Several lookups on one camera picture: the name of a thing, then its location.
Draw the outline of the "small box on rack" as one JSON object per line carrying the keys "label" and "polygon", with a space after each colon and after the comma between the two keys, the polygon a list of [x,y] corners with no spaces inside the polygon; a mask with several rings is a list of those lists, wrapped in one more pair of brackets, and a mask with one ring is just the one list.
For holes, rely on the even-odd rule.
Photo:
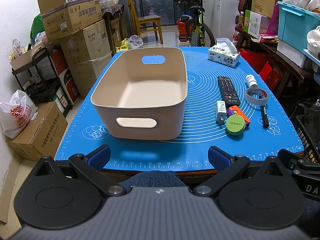
{"label": "small box on rack", "polygon": [[13,59],[10,64],[13,70],[18,70],[19,68],[25,66],[32,62],[34,54],[38,52],[40,49],[44,48],[44,43],[41,41],[39,44],[31,48],[26,53],[22,54],[16,59]]}

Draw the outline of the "white red plastic bag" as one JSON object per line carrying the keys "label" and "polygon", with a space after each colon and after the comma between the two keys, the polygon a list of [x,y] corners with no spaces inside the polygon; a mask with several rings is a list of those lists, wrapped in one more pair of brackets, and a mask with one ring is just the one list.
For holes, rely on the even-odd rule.
{"label": "white red plastic bag", "polygon": [[16,90],[8,102],[1,101],[1,126],[3,133],[10,139],[15,139],[27,126],[37,106],[26,92]]}

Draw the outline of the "white refrigerator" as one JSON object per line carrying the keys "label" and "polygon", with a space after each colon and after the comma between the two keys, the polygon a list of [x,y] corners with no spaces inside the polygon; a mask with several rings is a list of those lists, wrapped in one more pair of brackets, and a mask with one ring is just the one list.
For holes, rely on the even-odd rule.
{"label": "white refrigerator", "polygon": [[240,0],[203,0],[204,23],[216,38],[233,38]]}

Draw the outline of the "orange purple folding toy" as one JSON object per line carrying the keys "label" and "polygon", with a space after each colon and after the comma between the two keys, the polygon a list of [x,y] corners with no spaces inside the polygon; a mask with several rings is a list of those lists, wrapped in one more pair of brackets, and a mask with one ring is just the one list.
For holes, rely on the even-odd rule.
{"label": "orange purple folding toy", "polygon": [[248,127],[250,125],[250,120],[249,118],[244,115],[244,113],[240,110],[240,108],[236,105],[231,106],[227,109],[227,117],[231,116],[231,115],[239,115],[243,118],[243,120],[245,121],[245,126]]}

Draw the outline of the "large stacked cardboard box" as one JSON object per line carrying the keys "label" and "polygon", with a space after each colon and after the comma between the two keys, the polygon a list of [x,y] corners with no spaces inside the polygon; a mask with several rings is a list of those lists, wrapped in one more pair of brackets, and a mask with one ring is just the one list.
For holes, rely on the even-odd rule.
{"label": "large stacked cardboard box", "polygon": [[112,58],[106,25],[100,20],[60,39],[75,84],[84,99]]}

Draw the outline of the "black plastic crate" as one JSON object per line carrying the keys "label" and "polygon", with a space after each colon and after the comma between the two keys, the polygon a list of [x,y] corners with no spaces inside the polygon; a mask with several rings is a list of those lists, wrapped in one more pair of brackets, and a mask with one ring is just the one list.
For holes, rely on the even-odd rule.
{"label": "black plastic crate", "polygon": [[319,163],[319,99],[312,106],[299,103],[290,119],[303,143],[305,157]]}

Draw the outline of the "white usb charger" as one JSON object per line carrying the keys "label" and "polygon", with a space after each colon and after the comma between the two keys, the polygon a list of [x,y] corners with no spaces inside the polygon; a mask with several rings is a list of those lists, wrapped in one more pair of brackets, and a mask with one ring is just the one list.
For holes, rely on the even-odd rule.
{"label": "white usb charger", "polygon": [[222,124],[225,121],[227,112],[224,101],[218,100],[215,107],[215,120],[217,124]]}

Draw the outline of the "black remote control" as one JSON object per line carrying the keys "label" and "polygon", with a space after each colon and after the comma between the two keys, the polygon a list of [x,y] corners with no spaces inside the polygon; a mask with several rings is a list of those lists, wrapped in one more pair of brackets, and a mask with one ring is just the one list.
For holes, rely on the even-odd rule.
{"label": "black remote control", "polygon": [[231,106],[240,106],[240,98],[235,90],[231,79],[225,76],[218,76],[217,82],[226,107],[229,108]]}

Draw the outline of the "yellow oil jug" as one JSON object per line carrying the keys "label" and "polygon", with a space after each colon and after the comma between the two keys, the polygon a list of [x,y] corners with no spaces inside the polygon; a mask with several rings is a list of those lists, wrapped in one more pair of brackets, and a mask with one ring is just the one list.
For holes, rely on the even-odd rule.
{"label": "yellow oil jug", "polygon": [[127,51],[129,49],[130,49],[130,43],[125,38],[122,40],[121,45],[116,47],[116,52]]}

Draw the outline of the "green black bicycle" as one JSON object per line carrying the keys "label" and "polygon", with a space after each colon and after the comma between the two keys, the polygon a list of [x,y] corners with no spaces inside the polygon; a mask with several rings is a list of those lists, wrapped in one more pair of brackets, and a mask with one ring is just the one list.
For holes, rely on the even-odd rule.
{"label": "green black bicycle", "polygon": [[189,15],[184,14],[177,21],[179,41],[189,42],[191,47],[213,47],[217,40],[204,23],[205,9],[201,0],[174,0],[180,9],[184,9]]}

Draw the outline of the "wooden chair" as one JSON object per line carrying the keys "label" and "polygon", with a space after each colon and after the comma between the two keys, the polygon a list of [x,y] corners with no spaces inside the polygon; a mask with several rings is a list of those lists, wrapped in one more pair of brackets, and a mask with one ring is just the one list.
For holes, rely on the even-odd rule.
{"label": "wooden chair", "polygon": [[161,17],[157,15],[138,17],[133,0],[127,0],[129,12],[132,18],[135,33],[141,36],[142,33],[154,32],[156,41],[163,44],[163,34],[161,28]]}

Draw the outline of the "black marker pen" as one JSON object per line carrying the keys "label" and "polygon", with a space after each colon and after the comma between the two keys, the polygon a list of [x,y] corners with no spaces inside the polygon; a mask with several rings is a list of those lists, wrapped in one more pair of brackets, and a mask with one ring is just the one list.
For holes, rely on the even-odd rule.
{"label": "black marker pen", "polygon": [[263,122],[263,128],[267,129],[269,127],[269,121],[268,121],[268,117],[267,117],[266,105],[261,105],[260,110],[261,110],[261,118],[262,118],[262,122]]}

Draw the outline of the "dark wooden side table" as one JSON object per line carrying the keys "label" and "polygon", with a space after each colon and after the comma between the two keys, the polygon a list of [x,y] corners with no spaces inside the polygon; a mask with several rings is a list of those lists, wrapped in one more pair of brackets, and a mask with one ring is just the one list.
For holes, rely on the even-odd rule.
{"label": "dark wooden side table", "polygon": [[238,48],[263,52],[280,68],[280,82],[273,89],[275,97],[282,105],[298,102],[314,103],[319,98],[319,85],[310,69],[299,68],[291,59],[277,51],[275,44],[255,42],[253,37],[239,28]]}

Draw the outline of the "green white carton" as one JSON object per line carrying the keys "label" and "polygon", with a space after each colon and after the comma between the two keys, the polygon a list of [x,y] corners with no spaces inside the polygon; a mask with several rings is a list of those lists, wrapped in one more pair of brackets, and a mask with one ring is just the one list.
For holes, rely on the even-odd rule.
{"label": "green white carton", "polygon": [[262,16],[260,14],[246,10],[244,18],[244,32],[248,33],[254,38],[258,38],[261,26],[261,18]]}

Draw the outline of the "red gift bag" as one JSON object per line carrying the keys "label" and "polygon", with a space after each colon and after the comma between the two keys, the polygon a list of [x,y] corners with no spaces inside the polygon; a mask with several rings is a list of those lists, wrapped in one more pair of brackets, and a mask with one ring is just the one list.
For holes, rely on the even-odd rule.
{"label": "red gift bag", "polygon": [[266,62],[259,73],[270,90],[274,90],[281,80],[281,75]]}

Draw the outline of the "white pill bottle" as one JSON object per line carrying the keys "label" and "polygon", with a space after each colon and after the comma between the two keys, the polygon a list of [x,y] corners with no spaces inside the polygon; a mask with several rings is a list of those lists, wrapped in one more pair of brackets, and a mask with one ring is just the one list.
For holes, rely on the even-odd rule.
{"label": "white pill bottle", "polygon": [[248,88],[258,88],[257,81],[252,74],[246,76],[246,83]]}

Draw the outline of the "beige plastic storage bin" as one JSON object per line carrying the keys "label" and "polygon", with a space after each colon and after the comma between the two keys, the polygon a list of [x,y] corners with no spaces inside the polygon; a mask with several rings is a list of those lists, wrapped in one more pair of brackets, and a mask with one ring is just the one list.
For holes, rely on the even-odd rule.
{"label": "beige plastic storage bin", "polygon": [[119,54],[91,103],[113,137],[171,140],[182,131],[187,94],[182,49],[141,48]]}

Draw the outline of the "blue silicone baking mat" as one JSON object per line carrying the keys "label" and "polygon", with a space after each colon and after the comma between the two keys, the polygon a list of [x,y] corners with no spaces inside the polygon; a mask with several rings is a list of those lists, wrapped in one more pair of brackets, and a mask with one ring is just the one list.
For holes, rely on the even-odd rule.
{"label": "blue silicone baking mat", "polygon": [[[106,168],[126,171],[193,171],[211,168],[208,150],[217,146],[231,154],[242,154],[252,160],[264,160],[286,149],[293,153],[304,150],[293,124],[274,95],[266,106],[269,127],[263,128],[258,106],[244,99],[246,76],[254,70],[240,59],[234,67],[209,61],[206,48],[183,47],[188,73],[188,96],[180,135],[169,141],[126,140],[112,137],[89,98],[76,113],[56,153],[66,160],[76,153],[89,152],[107,144],[111,159]],[[241,135],[230,135],[224,125],[215,121],[215,105],[221,99],[219,76],[227,76],[240,96],[240,110],[250,120]]]}

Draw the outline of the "grey tape roll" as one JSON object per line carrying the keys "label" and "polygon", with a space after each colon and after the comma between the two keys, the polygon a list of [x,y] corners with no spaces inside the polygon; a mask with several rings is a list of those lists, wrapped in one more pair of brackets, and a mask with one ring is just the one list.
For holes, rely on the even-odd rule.
{"label": "grey tape roll", "polygon": [[247,103],[257,106],[264,106],[268,102],[268,93],[261,88],[250,87],[245,91]]}

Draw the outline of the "floor cardboard box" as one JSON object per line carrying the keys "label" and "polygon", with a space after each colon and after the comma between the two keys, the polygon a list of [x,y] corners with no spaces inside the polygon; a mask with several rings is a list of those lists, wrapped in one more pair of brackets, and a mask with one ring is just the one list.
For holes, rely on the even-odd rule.
{"label": "floor cardboard box", "polygon": [[55,102],[43,103],[25,129],[6,142],[27,160],[38,161],[45,155],[54,157],[67,125]]}

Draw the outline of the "blue jeans knee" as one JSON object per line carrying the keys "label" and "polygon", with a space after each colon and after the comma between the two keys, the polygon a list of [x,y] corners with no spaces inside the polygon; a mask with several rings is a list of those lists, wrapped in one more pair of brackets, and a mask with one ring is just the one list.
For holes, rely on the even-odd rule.
{"label": "blue jeans knee", "polygon": [[140,172],[125,181],[119,182],[119,185],[121,185],[127,192],[130,192],[131,188],[134,186],[157,188],[186,186],[174,171]]}

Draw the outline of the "black metal shelf rack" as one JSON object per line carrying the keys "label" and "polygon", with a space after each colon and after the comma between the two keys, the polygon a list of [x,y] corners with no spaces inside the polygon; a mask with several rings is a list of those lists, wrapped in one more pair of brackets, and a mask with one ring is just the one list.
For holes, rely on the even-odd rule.
{"label": "black metal shelf rack", "polygon": [[[52,72],[54,73],[55,77],[52,79],[45,79],[40,73],[39,63],[45,58],[48,59]],[[30,79],[28,80],[30,85],[28,86],[23,86],[18,78],[18,74],[25,71],[30,75]],[[31,63],[25,64],[17,70],[12,68],[11,73],[19,84],[20,89],[26,92],[36,105],[53,101],[56,103],[64,117],[66,117],[73,108],[55,70],[55,66],[47,48],[40,48],[32,57]]]}

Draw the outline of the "white tissue box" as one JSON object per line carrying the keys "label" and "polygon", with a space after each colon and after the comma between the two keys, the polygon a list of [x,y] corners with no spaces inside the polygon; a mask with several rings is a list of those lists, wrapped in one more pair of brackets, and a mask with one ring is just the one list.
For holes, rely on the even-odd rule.
{"label": "white tissue box", "polygon": [[208,60],[229,67],[235,67],[239,62],[240,53],[235,45],[228,38],[222,37],[217,39],[217,44],[208,49]]}

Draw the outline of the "green round tin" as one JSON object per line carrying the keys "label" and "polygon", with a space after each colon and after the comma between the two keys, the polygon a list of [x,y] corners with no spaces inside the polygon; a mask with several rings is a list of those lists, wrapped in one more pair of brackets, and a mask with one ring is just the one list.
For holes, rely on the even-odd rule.
{"label": "green round tin", "polygon": [[240,135],[246,128],[245,121],[240,115],[231,115],[227,118],[226,129],[231,135]]}

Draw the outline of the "open top cardboard box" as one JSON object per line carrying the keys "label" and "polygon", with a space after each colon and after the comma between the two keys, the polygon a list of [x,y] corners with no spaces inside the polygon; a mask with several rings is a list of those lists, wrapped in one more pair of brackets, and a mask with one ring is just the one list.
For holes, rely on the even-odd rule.
{"label": "open top cardboard box", "polygon": [[72,35],[102,19],[99,0],[37,0],[48,40]]}

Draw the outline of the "teal plastic storage bin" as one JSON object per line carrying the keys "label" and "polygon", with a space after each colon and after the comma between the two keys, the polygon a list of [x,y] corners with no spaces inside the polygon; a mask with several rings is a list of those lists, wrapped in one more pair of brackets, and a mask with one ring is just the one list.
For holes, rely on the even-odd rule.
{"label": "teal plastic storage bin", "polygon": [[278,1],[278,38],[296,50],[307,48],[307,34],[319,26],[319,15],[296,5]]}

